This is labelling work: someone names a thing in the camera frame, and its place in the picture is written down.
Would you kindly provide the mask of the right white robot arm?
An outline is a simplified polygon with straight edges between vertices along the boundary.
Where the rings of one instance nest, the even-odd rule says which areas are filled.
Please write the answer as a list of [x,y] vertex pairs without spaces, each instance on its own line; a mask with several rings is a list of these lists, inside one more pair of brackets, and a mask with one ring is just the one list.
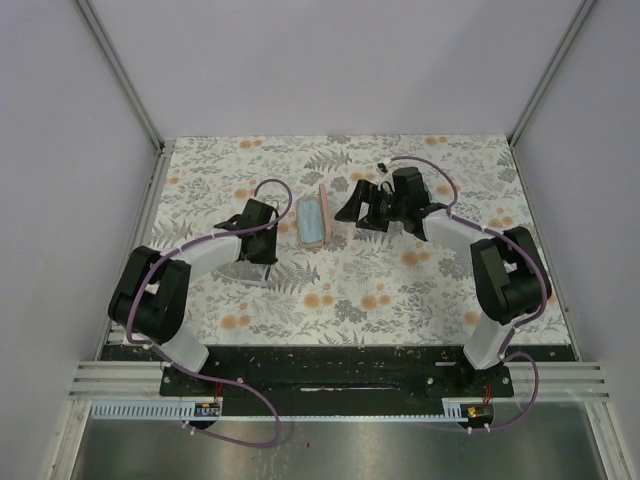
[[378,184],[359,180],[334,219],[379,232],[400,223],[419,240],[470,262],[481,315],[463,347],[466,364],[454,373],[457,388],[466,395],[478,395],[490,385],[488,369],[504,358],[516,323],[538,313],[550,296],[550,281],[528,229],[495,232],[454,215],[431,198],[415,167],[387,172]]

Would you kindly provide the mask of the pink glasses case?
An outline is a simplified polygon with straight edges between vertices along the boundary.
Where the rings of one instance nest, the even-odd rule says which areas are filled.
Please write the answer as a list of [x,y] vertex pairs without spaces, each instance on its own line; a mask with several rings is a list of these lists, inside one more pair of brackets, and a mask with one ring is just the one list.
[[314,195],[301,197],[296,202],[297,240],[303,249],[321,248],[332,235],[331,210],[327,189],[320,184]]

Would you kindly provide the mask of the blue cloth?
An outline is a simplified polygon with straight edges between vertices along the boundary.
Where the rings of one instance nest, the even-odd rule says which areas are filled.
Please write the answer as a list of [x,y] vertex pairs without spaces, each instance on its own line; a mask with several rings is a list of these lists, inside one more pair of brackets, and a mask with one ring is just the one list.
[[299,202],[297,220],[302,244],[318,243],[324,238],[321,209],[315,199]]

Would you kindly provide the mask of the white sunglasses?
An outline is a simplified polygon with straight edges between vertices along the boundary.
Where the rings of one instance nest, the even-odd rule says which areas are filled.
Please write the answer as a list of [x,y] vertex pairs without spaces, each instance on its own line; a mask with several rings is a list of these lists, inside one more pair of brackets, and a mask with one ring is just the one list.
[[254,265],[237,262],[221,266],[217,272],[222,277],[248,286],[265,287],[271,276],[270,265]]

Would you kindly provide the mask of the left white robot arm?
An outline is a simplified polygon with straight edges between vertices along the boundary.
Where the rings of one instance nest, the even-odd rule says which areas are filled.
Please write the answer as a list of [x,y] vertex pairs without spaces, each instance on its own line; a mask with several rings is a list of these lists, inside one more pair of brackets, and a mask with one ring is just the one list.
[[189,285],[227,264],[247,262],[270,267],[277,262],[276,208],[250,199],[244,210],[214,226],[211,233],[166,251],[135,248],[112,294],[108,317],[156,347],[183,368],[182,383],[205,395],[217,382],[206,364],[208,348],[185,324]]

